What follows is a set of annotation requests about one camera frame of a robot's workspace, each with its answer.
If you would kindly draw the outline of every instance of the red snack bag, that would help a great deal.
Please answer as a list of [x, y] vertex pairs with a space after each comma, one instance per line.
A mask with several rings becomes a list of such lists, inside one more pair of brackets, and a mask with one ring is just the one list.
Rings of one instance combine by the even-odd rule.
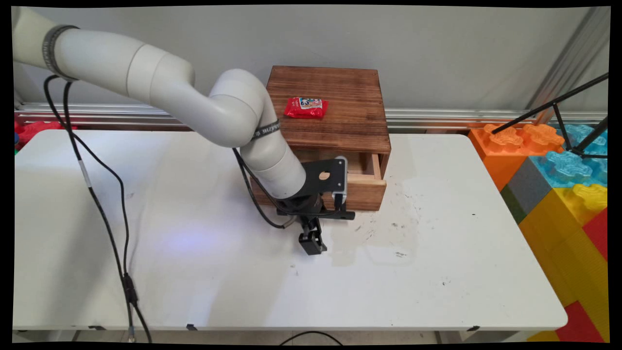
[[287, 99], [285, 115], [292, 118], [324, 118], [328, 101], [317, 98], [295, 97]]

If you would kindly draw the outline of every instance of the yellow toy block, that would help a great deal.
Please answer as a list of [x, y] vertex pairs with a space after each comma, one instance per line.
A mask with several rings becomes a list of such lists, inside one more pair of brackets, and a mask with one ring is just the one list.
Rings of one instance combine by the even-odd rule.
[[527, 338], [527, 341], [559, 341], [559, 337], [555, 331], [543, 331]]
[[607, 187], [599, 184], [576, 184], [573, 188], [556, 188], [554, 191], [581, 227], [607, 207]]
[[609, 342], [609, 283], [605, 258], [583, 230], [574, 232], [553, 249], [551, 257], [603, 340]]
[[565, 308], [577, 301], [577, 297], [572, 293], [572, 290], [564, 280], [564, 276], [551, 259], [550, 253], [544, 248], [539, 238], [539, 232], [533, 223], [528, 218], [525, 218], [518, 227], [521, 229], [523, 236], [525, 236], [525, 240], [527, 240], [531, 251], [536, 256], [542, 271], [544, 271], [562, 306]]
[[523, 220], [530, 220], [544, 248], [550, 252], [581, 229], [556, 189], [552, 189]]

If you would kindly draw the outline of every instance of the wooden box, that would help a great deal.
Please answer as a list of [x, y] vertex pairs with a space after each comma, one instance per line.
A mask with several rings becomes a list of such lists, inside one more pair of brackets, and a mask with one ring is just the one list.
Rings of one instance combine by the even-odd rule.
[[[281, 120], [281, 131], [301, 162], [348, 159], [348, 210], [379, 210], [386, 181], [384, 172], [391, 142], [384, 115], [378, 71], [273, 66], [267, 90]], [[328, 101], [323, 119], [285, 116], [288, 98], [309, 97]], [[253, 193], [270, 204], [259, 186]], [[333, 199], [324, 194], [328, 210]]]

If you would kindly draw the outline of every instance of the blue toy block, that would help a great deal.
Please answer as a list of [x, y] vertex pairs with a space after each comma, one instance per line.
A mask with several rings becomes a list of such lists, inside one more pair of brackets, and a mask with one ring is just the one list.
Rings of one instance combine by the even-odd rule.
[[521, 167], [509, 181], [508, 187], [526, 214], [529, 214], [552, 189], [536, 164], [529, 158], [522, 162]]
[[583, 163], [592, 169], [592, 177], [600, 181], [603, 186], [607, 185], [607, 159], [585, 158]]
[[599, 184], [607, 187], [607, 159], [585, 158], [564, 151], [530, 156], [508, 182], [522, 211], [529, 214], [555, 187]]
[[[566, 127], [566, 133], [568, 139], [573, 146], [577, 146], [587, 135], [589, 135], [594, 128], [584, 124], [568, 124]], [[561, 135], [562, 131], [557, 129], [557, 134]], [[608, 142], [608, 129], [605, 130], [599, 137], [597, 137], [586, 148], [585, 152], [588, 154], [607, 154], [607, 142]], [[567, 149], [566, 143], [562, 145], [564, 149]]]
[[584, 164], [581, 157], [574, 153], [568, 151], [562, 153], [548, 152], [544, 157], [530, 156], [529, 159], [534, 162], [551, 187], [570, 188], [576, 184], [583, 184], [584, 186], [599, 184], [607, 187], [606, 182], [596, 178], [600, 176], [606, 179], [606, 168], [598, 168], [599, 173], [603, 174], [594, 174], [596, 175], [594, 177], [593, 169]]

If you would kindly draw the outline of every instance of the giant lego block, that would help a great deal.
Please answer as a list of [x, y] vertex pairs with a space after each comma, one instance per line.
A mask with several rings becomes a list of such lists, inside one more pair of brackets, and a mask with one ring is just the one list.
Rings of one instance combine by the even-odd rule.
[[576, 184], [572, 188], [556, 188], [554, 191], [581, 226], [607, 207], [607, 187], [599, 184]]
[[559, 337], [555, 331], [543, 331], [527, 338], [527, 341], [559, 341]]
[[522, 211], [529, 214], [553, 188], [532, 159], [527, 158], [508, 182]]
[[529, 218], [525, 218], [518, 227], [521, 229], [525, 240], [538, 260], [540, 267], [542, 267], [542, 271], [544, 271], [544, 274], [549, 280], [551, 287], [553, 287], [562, 306], [566, 307], [577, 301], [577, 297], [572, 293], [572, 290], [564, 280], [564, 276], [560, 271], [563, 267], [558, 267], [554, 263], [550, 253], [542, 244], [541, 233], [538, 231], [537, 227]]
[[553, 188], [572, 187], [576, 184], [607, 186], [606, 175], [604, 182], [598, 180], [599, 175], [586, 164], [591, 161], [590, 158], [582, 159], [574, 153], [564, 151], [548, 152], [544, 157], [530, 157], [530, 159]]
[[[577, 146], [587, 135], [589, 135], [594, 128], [584, 124], [569, 124], [565, 126], [568, 139], [573, 146]], [[607, 154], [607, 141], [608, 130], [605, 130], [599, 137], [597, 137], [586, 148], [585, 152], [589, 154]], [[557, 130], [558, 135], [562, 135], [561, 130]], [[567, 145], [564, 142], [564, 149], [567, 149]]]
[[580, 302], [566, 306], [565, 310], [568, 314], [568, 323], [555, 331], [560, 341], [603, 342], [603, 338], [598, 334]]
[[548, 152], [544, 157], [528, 157], [508, 182], [510, 191], [525, 213], [553, 188], [576, 184], [607, 186], [607, 159], [581, 159], [576, 154]]
[[526, 219], [535, 225], [544, 247], [550, 252], [606, 206], [607, 188], [577, 184], [571, 189], [551, 190]]
[[553, 249], [551, 258], [600, 336], [609, 342], [607, 261], [582, 229]]
[[518, 203], [518, 201], [516, 200], [516, 196], [514, 196], [514, 194], [507, 185], [501, 190], [501, 197], [506, 203], [510, 214], [512, 214], [512, 217], [514, 217], [514, 221], [516, 221], [516, 224], [520, 224], [525, 216], [527, 216], [527, 214], [523, 211], [520, 203]]
[[534, 225], [548, 252], [582, 227], [555, 191], [544, 196], [523, 221], [527, 219]]
[[590, 238], [600, 254], [607, 258], [607, 208], [603, 209], [596, 217], [583, 226], [583, 231]]
[[548, 125], [526, 125], [523, 129], [507, 128], [492, 134], [499, 125], [487, 124], [472, 129], [468, 137], [495, 186], [503, 189], [528, 156], [543, 156], [548, 151], [561, 152], [564, 138]]

